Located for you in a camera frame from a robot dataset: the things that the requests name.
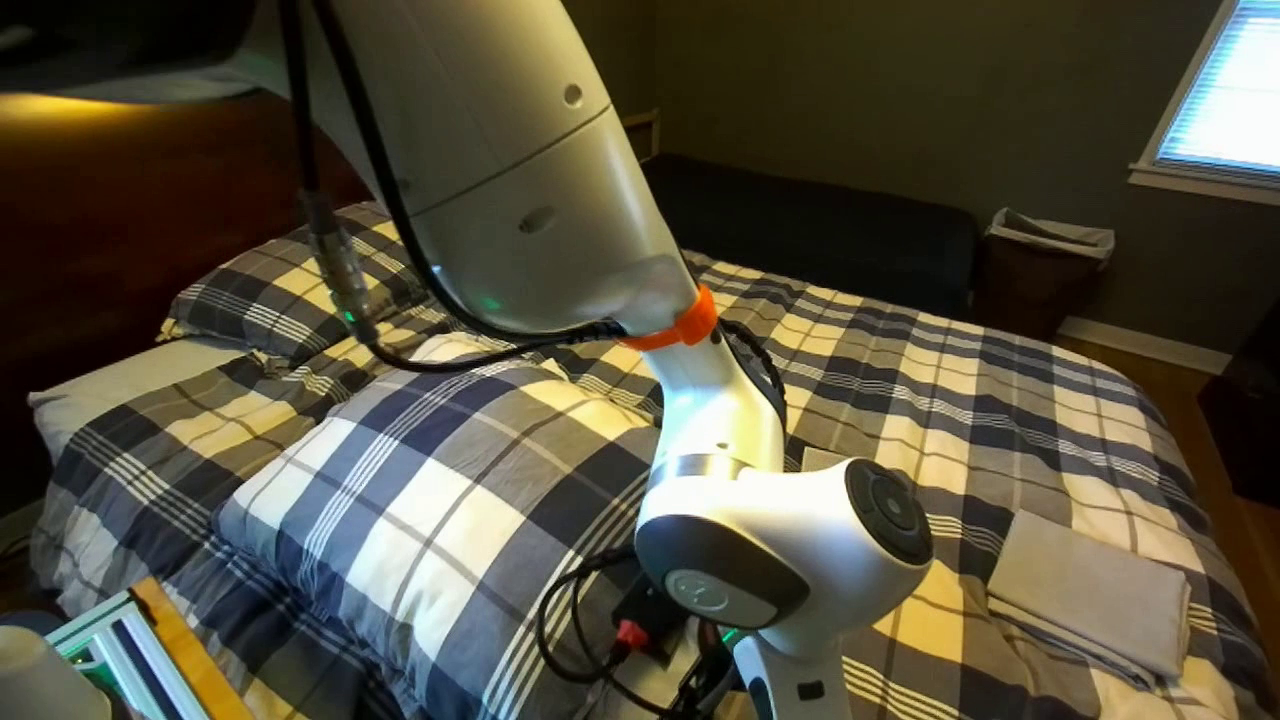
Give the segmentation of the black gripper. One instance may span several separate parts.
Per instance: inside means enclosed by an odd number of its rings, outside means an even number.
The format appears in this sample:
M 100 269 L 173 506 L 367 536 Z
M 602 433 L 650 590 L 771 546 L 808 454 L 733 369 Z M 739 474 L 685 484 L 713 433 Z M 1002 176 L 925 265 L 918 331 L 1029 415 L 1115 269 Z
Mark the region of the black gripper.
M 653 581 L 611 607 L 621 661 L 603 675 L 603 720 L 747 720 L 747 699 L 715 626 Z

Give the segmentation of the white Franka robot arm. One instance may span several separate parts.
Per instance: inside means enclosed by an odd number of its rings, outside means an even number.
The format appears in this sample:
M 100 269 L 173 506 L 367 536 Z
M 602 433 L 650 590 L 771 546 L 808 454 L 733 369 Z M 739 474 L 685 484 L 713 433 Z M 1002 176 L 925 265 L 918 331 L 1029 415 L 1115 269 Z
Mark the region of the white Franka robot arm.
M 433 294 L 487 334 L 611 328 L 665 393 L 633 546 L 737 633 L 764 720 L 851 720 L 839 644 L 932 558 L 914 484 L 786 462 L 561 0 L 248 0 L 233 72 L 314 117 Z

